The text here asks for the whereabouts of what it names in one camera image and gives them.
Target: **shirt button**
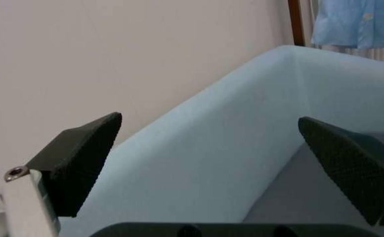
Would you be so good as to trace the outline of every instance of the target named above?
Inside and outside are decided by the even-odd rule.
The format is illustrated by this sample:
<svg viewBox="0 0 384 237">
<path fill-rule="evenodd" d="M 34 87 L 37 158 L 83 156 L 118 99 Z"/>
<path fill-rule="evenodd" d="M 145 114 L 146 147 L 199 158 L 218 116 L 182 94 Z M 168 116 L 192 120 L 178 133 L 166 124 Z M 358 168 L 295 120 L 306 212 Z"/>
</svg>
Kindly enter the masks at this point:
<svg viewBox="0 0 384 237">
<path fill-rule="evenodd" d="M 374 18 L 374 15 L 372 13 L 365 13 L 363 14 L 363 20 L 364 21 L 370 21 Z"/>
</svg>

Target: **bin floor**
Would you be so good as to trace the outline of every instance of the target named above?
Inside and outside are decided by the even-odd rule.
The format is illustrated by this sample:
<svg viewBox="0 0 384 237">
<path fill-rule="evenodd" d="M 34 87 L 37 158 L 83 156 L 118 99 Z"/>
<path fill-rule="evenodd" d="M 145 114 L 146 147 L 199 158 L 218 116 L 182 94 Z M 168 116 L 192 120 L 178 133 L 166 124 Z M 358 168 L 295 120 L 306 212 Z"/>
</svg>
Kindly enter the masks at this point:
<svg viewBox="0 0 384 237">
<path fill-rule="evenodd" d="M 370 134 L 384 143 L 384 134 Z M 384 236 L 384 227 L 371 227 L 327 176 L 304 144 L 254 203 L 245 223 L 344 224 Z"/>
</svg>

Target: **black plastic part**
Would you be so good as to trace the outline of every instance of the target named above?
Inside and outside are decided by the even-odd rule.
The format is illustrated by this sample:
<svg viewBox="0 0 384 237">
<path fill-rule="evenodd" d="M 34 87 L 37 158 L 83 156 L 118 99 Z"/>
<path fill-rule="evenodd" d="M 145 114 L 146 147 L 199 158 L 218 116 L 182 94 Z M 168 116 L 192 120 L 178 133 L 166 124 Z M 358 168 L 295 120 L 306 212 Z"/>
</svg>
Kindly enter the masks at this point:
<svg viewBox="0 0 384 237">
<path fill-rule="evenodd" d="M 299 130 L 328 176 L 370 225 L 384 225 L 384 144 L 304 117 Z"/>
<path fill-rule="evenodd" d="M 111 113 L 62 131 L 26 166 L 41 171 L 57 216 L 75 217 L 92 189 L 122 123 Z"/>
<path fill-rule="evenodd" d="M 120 223 L 91 237 L 378 237 L 345 225 Z"/>
</svg>

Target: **wooden frame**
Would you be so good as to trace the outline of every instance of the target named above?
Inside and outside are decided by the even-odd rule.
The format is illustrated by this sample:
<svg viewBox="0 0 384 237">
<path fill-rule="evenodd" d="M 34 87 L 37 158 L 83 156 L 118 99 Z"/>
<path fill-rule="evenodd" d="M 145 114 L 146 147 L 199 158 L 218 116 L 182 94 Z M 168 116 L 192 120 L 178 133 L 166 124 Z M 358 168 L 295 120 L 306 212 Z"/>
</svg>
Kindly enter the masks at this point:
<svg viewBox="0 0 384 237">
<path fill-rule="evenodd" d="M 303 23 L 301 21 L 301 10 L 299 0 L 288 0 L 290 19 L 292 22 L 293 39 L 297 46 L 305 46 L 304 34 L 303 34 Z"/>
</svg>

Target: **blue shirt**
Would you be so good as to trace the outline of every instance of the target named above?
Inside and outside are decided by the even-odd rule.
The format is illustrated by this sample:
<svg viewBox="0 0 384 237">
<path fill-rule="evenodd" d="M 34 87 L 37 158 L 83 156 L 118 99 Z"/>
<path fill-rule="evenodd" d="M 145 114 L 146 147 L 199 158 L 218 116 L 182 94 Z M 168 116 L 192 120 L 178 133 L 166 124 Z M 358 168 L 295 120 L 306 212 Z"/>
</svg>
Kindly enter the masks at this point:
<svg viewBox="0 0 384 237">
<path fill-rule="evenodd" d="M 312 43 L 384 47 L 384 0 L 320 0 Z"/>
</svg>

